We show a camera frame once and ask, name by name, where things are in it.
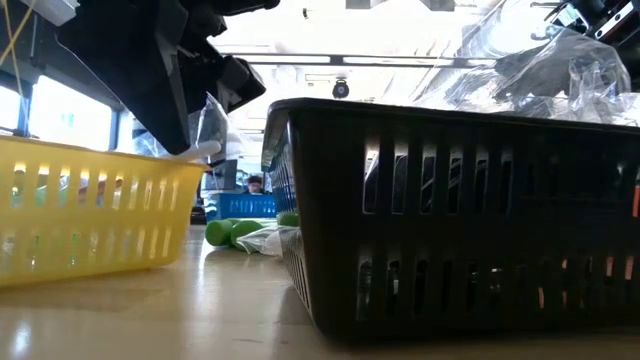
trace blue plastic crate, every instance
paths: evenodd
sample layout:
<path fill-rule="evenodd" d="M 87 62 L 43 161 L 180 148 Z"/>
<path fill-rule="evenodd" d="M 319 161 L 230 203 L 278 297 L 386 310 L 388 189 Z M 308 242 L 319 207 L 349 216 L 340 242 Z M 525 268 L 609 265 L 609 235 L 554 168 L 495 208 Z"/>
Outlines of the blue plastic crate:
<path fill-rule="evenodd" d="M 216 212 L 207 211 L 207 221 L 221 219 L 275 218 L 273 195 L 216 194 L 213 200 Z"/>

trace window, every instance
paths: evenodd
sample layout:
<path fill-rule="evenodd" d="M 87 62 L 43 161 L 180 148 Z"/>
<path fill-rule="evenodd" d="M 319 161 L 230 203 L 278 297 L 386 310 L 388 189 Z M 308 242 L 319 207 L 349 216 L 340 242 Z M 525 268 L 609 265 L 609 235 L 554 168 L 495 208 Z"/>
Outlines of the window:
<path fill-rule="evenodd" d="M 109 149 L 111 108 L 41 76 L 33 86 L 29 131 L 41 140 Z"/>
<path fill-rule="evenodd" d="M 0 87 L 0 131 L 14 130 L 20 116 L 20 95 Z"/>

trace person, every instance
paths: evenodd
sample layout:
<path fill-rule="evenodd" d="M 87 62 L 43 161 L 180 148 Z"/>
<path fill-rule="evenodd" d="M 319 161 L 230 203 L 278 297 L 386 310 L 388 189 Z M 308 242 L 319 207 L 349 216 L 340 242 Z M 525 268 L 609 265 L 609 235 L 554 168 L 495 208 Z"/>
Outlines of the person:
<path fill-rule="evenodd" d="M 266 192 L 262 188 L 262 178 L 260 176 L 250 176 L 249 177 L 249 188 L 244 192 L 245 194 L 260 194 L 264 195 Z"/>

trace basket rim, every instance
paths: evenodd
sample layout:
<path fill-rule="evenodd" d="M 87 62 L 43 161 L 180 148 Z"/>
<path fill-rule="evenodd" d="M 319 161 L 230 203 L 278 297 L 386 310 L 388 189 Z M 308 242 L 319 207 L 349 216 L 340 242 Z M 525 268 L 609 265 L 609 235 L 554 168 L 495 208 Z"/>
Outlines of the basket rim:
<path fill-rule="evenodd" d="M 159 159 L 159 158 L 147 157 L 142 155 L 126 154 L 126 153 L 121 153 L 116 151 L 98 151 L 98 150 L 88 149 L 82 146 L 60 144 L 60 143 L 55 143 L 55 142 L 45 141 L 45 140 L 25 139 L 25 138 L 12 137 L 12 136 L 0 136 L 0 142 L 7 142 L 7 141 L 29 144 L 29 145 L 49 146 L 49 147 L 59 148 L 62 150 L 71 150 L 71 151 L 78 151 L 83 153 L 89 152 L 89 153 L 106 155 L 106 156 L 116 156 L 116 157 L 121 157 L 126 159 L 144 160 L 144 161 L 158 162 L 158 163 L 165 163 L 165 164 L 170 163 L 170 164 L 181 165 L 181 166 L 197 167 L 203 170 L 207 170 L 209 168 L 206 165 L 195 164 L 195 163 L 173 160 L 173 159 Z"/>
<path fill-rule="evenodd" d="M 362 114 L 375 114 L 376 116 L 407 116 L 411 118 L 421 116 L 438 117 L 442 120 L 461 120 L 483 124 L 503 124 L 521 127 L 541 128 L 554 127 L 575 129 L 581 131 L 600 131 L 628 135 L 640 135 L 640 128 L 624 125 L 601 124 L 571 120 L 538 119 L 518 117 L 501 113 L 472 113 L 463 111 L 437 110 L 418 108 L 412 106 L 398 106 L 387 104 L 369 104 L 353 101 L 318 99 L 318 98 L 292 98 L 279 100 L 271 104 L 267 114 L 267 125 L 262 143 L 262 169 L 268 171 L 273 160 L 275 148 L 280 142 L 282 133 L 288 123 L 290 111 L 297 109 L 321 109 L 360 112 Z"/>

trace green ball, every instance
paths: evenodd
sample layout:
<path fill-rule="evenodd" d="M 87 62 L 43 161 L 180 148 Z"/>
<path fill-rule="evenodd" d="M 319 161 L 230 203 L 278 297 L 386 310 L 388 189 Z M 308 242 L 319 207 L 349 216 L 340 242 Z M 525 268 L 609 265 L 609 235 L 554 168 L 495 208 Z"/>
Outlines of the green ball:
<path fill-rule="evenodd" d="M 212 246 L 231 245 L 233 224 L 227 220 L 215 220 L 207 224 L 204 237 Z"/>
<path fill-rule="evenodd" d="M 258 231 L 264 228 L 262 224 L 253 220 L 242 220 L 233 226 L 231 229 L 231 243 L 238 249 L 244 250 L 243 247 L 238 245 L 238 238 L 245 235 L 249 235 L 254 231 Z"/>
<path fill-rule="evenodd" d="M 298 214 L 293 214 L 293 213 L 278 214 L 278 225 L 293 226 L 293 227 L 300 226 L 300 222 L 298 220 Z"/>

